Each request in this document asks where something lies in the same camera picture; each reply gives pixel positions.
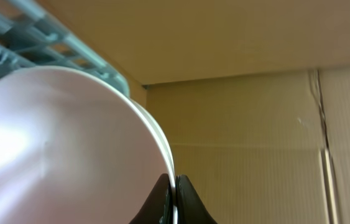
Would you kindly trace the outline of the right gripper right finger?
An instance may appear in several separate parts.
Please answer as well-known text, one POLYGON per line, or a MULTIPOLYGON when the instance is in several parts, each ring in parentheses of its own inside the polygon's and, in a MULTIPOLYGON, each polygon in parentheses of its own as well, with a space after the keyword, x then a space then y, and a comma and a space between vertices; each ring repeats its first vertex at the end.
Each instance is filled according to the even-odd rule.
POLYGON ((176 176, 176 203, 179 224, 217 224, 186 175, 176 176))

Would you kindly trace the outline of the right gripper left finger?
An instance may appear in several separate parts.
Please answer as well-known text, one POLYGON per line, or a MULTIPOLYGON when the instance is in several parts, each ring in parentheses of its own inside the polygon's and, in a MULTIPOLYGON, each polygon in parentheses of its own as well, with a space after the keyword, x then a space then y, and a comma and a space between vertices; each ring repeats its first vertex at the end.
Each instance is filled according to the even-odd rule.
POLYGON ((162 174, 130 224, 172 224, 172 188, 168 174, 162 174))

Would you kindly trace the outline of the small pink bowl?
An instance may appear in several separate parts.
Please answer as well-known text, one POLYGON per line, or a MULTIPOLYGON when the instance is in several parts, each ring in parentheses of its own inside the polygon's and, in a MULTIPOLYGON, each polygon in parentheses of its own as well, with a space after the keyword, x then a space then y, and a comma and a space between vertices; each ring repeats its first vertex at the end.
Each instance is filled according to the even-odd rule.
POLYGON ((106 82, 65 67, 0 79, 0 223, 130 223, 173 157, 162 128, 106 82))

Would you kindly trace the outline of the grey plastic dish rack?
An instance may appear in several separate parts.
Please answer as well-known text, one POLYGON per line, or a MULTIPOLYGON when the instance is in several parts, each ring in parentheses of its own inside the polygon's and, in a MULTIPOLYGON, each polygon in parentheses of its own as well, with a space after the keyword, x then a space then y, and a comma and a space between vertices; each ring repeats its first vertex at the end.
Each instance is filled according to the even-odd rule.
POLYGON ((130 95, 126 78, 36 1, 0 1, 0 78, 38 65, 81 70, 130 95))

